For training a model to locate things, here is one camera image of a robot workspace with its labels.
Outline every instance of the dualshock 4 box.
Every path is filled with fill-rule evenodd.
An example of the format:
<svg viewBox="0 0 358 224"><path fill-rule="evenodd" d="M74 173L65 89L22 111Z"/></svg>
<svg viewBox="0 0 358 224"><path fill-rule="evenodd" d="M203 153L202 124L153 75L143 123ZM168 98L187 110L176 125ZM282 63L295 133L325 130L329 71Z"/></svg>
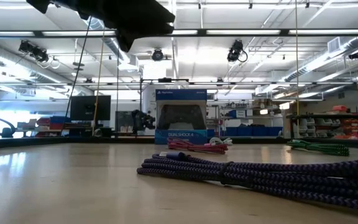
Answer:
<svg viewBox="0 0 358 224"><path fill-rule="evenodd" d="M156 144L167 144L168 138L207 142L206 90L156 90L155 99Z"/></svg>

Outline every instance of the computer monitor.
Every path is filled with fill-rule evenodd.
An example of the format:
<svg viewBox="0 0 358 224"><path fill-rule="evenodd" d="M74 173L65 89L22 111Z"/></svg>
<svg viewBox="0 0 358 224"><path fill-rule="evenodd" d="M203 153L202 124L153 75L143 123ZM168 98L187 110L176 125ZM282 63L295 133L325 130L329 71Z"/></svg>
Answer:
<svg viewBox="0 0 358 224"><path fill-rule="evenodd" d="M111 96L99 96L96 120L110 120ZM70 105L70 118L74 121L93 121L96 96L73 96Z"/></svg>

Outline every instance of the green braided cable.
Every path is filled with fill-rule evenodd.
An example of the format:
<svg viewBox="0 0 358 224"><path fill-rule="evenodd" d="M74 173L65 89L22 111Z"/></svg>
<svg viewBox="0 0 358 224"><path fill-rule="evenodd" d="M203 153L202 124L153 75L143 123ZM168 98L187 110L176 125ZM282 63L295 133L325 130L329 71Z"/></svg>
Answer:
<svg viewBox="0 0 358 224"><path fill-rule="evenodd" d="M349 156L349 148L342 144L310 143L307 141L294 139L287 142L287 146L291 146L292 149L302 151L320 152L333 156Z"/></svg>

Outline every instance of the white ceiling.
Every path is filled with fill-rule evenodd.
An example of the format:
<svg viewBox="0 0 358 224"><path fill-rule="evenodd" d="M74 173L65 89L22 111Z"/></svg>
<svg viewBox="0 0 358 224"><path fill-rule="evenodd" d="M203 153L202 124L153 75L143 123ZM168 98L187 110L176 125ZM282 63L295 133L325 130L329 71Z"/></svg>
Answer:
<svg viewBox="0 0 358 224"><path fill-rule="evenodd" d="M177 0L178 6L184 6L184 3L198 3L197 0ZM235 3L243 1L235 0L208 0L206 4L212 3ZM283 0L281 5L286 5L290 1ZM335 1L336 6L351 5L350 1ZM167 5L167 1L161 1L163 5ZM278 0L256 0L258 3L278 3ZM6 3L0 1L3 6L25 5L25 1L16 0ZM177 10L177 19L175 21L176 29L199 29L201 28L201 11L194 4L194 9ZM311 7L305 9L298 8L298 27L303 27L309 19L311 19L319 9ZM272 13L265 28L294 28L295 12L294 9L222 9L207 8L203 9L203 28L261 28L263 22ZM347 9L328 8L312 20L305 28L358 28L358 7ZM50 7L44 15L35 9L7 10L0 9L0 30L85 30L86 24L78 17L76 12L65 8ZM192 78L194 80L214 80L214 77L225 77L230 65L227 62L227 51L236 38L234 37L202 37L176 38L178 45L178 72L180 78ZM248 43L251 38L241 38L243 43ZM332 37L304 37L299 38L298 42L298 60L301 63L304 59L324 50L327 41ZM288 70L296 65L296 40L291 38L287 40L280 38L276 42L287 42L277 53L272 55L268 60L264 60L269 54L275 50L276 45L272 42L275 38L256 38L250 45L249 60L242 67L233 69L229 76L230 80L239 81L243 78L247 80L270 80L270 72L272 70ZM0 48L8 50L17 55L19 39L0 39ZM74 39L30 39L36 45L47 49L50 55L56 55L61 61L58 69L48 68L51 72L70 78L73 80L72 62L74 61L73 53L75 51ZM83 45L83 39L78 40L78 44ZM99 73L99 60L101 55L102 41L100 39L88 39L85 46L85 57L83 59L86 64L84 71L80 72L80 80L89 77L97 77ZM134 42L130 53L138 55L139 58L145 58L148 52L154 48L161 48L167 55L172 54L172 41L170 37L164 38L144 38ZM78 47L79 59L81 47ZM105 78L112 79L117 73L116 57L108 60L108 55L112 52L104 46L103 66L101 74ZM255 72L250 73L258 63L264 61ZM140 64L150 63L150 60L140 60ZM168 76L172 76L172 66L168 63ZM323 70L323 72L332 72L335 68L332 66ZM132 76L139 79L138 73L120 72L122 76ZM254 86L244 86L241 88L252 88Z"/></svg>

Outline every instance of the game controller image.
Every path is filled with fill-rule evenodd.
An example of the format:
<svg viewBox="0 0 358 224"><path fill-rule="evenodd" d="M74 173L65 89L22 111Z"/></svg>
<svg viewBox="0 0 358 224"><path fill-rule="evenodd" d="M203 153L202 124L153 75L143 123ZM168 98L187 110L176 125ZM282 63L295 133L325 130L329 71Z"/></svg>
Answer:
<svg viewBox="0 0 358 224"><path fill-rule="evenodd" d="M164 105L157 129L168 130L174 123L188 123L194 130L205 130L205 120L199 105Z"/></svg>

